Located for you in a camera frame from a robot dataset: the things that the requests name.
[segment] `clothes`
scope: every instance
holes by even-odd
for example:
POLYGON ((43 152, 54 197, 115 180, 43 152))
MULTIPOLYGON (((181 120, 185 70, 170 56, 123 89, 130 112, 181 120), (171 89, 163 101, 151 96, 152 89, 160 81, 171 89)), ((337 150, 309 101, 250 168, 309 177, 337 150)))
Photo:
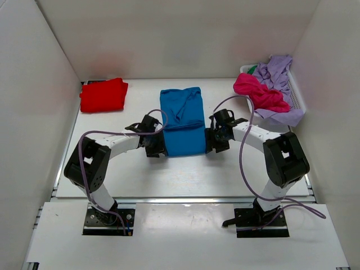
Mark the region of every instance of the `clothes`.
POLYGON ((290 111, 290 106, 284 101, 281 92, 269 90, 265 84, 260 84, 250 74, 240 73, 233 88, 235 93, 249 96, 255 109, 267 109, 277 113, 290 111))
POLYGON ((268 64, 259 63, 253 76, 258 79, 259 83, 266 84, 269 89, 288 91, 290 94, 287 86, 287 81, 289 80, 287 72, 289 71, 292 61, 293 58, 290 55, 274 55, 268 64))
POLYGON ((283 94, 283 100, 290 105, 289 112, 276 113, 270 110, 257 109, 256 112, 264 119, 268 119, 271 124, 285 124, 292 127, 297 126, 304 112, 301 109, 295 109, 291 100, 291 90, 287 85, 289 77, 287 72, 293 58, 287 56, 272 56, 268 64, 259 63, 253 76, 262 84, 266 84, 268 88, 279 90, 283 94))
POLYGON ((249 69, 249 70, 247 71, 247 73, 250 74, 250 75, 252 75, 252 74, 254 73, 254 71, 255 71, 256 68, 257 68, 257 65, 253 66, 251 69, 249 69))
MULTIPOLYGON (((205 119, 200 88, 162 90, 160 106, 169 118, 164 129, 168 155, 204 154, 205 119)), ((163 123, 165 121, 166 116, 163 114, 163 123)))
POLYGON ((127 90, 128 84, 121 78, 83 85, 80 111, 100 113, 123 110, 127 90))

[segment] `green object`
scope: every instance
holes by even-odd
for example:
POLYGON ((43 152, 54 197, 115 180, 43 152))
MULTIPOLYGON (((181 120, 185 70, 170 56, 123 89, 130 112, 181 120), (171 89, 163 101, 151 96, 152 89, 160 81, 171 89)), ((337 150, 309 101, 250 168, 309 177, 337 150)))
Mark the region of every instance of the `green object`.
POLYGON ((252 74, 254 73, 254 71, 255 71, 256 68, 257 68, 257 65, 253 66, 251 69, 249 69, 249 70, 247 71, 247 73, 252 75, 252 74))

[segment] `white panel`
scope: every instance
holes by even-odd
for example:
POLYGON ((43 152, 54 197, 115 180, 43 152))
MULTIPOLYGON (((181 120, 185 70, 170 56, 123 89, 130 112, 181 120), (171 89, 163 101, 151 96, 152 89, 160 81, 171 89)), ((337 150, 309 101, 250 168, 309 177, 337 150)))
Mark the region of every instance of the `white panel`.
POLYGON ((293 53, 318 0, 39 0, 81 80, 232 78, 293 53))
POLYGON ((292 64, 307 106, 296 132, 352 269, 360 269, 359 14, 359 0, 321 1, 292 64))
MULTIPOLYGON (((325 205, 312 205, 329 216, 325 205)), ((319 270, 348 266, 331 219, 285 211, 290 238, 236 238, 233 205, 136 207, 132 237, 82 236, 87 204, 46 203, 29 262, 39 270, 319 270)))
POLYGON ((0 269, 20 269, 51 194, 79 80, 34 1, 0 7, 0 269))
MULTIPOLYGON (((205 122, 209 127, 208 117, 213 109, 223 99, 233 95, 234 81, 235 79, 128 80, 124 111, 79 113, 65 162, 68 162, 84 132, 94 129, 121 132, 124 127, 140 122, 150 110, 160 108, 162 89, 199 86, 205 122)), ((236 118, 249 118, 249 108, 243 98, 232 99, 223 108, 232 109, 236 118)), ((161 120, 159 112, 154 113, 154 117, 161 120)), ((89 136, 102 138, 103 135, 89 136)), ((147 158, 143 148, 128 151, 110 161, 105 186, 110 195, 115 197, 251 196, 240 176, 240 143, 230 142, 230 147, 230 150, 219 154, 213 151, 207 155, 162 159, 147 158)), ((251 185, 261 192, 268 181, 264 154, 246 145, 244 166, 251 185)), ((305 180, 297 183, 289 191, 289 195, 309 195, 305 180)), ((62 174, 56 196, 84 197, 84 193, 62 174)))

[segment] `red towel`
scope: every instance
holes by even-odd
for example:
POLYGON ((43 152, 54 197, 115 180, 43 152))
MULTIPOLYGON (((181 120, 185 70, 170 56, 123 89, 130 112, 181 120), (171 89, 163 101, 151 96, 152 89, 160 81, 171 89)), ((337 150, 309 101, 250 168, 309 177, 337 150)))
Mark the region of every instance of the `red towel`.
POLYGON ((277 113, 287 113, 290 106, 278 90, 269 90, 266 84, 260 84, 256 77, 241 73, 234 84, 234 91, 251 98, 256 109, 267 109, 277 113))
POLYGON ((128 84, 121 78, 83 85, 80 111, 100 113, 123 110, 127 90, 128 84))

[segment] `black mounting plate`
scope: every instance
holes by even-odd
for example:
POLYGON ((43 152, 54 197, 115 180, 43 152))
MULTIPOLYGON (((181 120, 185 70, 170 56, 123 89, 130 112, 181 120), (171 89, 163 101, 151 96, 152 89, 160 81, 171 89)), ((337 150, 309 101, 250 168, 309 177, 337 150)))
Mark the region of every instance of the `black mounting plate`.
MULTIPOLYGON (((250 214, 253 208, 236 208, 234 209, 235 216, 245 216, 250 214)), ((271 237, 290 237, 287 229, 285 214, 281 213, 270 225, 263 229, 254 231, 240 231, 242 228, 257 227, 259 224, 256 220, 248 219, 241 223, 236 223, 237 238, 271 238, 271 237)))
POLYGON ((88 208, 85 216, 83 235, 112 235, 112 236, 130 236, 127 229, 127 215, 131 215, 131 219, 128 220, 131 236, 133 235, 135 209, 118 209, 119 215, 122 217, 125 223, 126 234, 124 235, 123 226, 119 220, 111 225, 104 225, 96 218, 95 211, 92 208, 88 208))

